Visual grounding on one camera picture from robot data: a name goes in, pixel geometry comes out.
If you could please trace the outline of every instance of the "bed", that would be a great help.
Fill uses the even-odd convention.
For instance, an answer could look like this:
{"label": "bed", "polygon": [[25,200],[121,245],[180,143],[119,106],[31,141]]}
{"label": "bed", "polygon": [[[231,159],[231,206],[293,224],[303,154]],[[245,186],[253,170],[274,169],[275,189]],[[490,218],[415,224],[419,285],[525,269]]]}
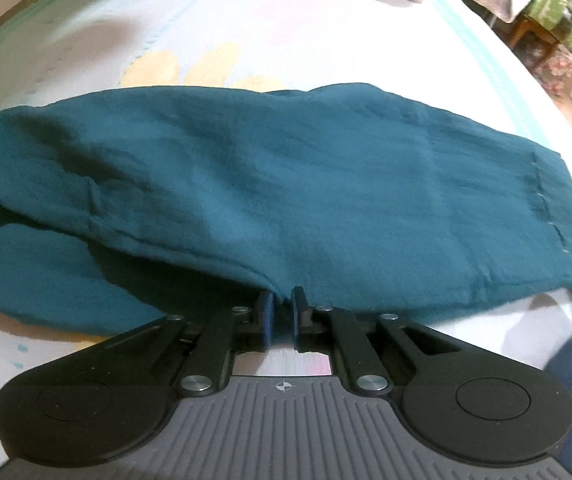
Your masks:
{"label": "bed", "polygon": [[[270,91],[367,82],[560,152],[572,130],[461,0],[39,0],[0,27],[0,109],[102,89],[182,84]],[[550,291],[435,328],[543,367],[572,335],[572,295]],[[0,314],[0,387],[100,340]],[[239,374],[327,374],[275,348]],[[6,459],[0,446],[0,465]]]}

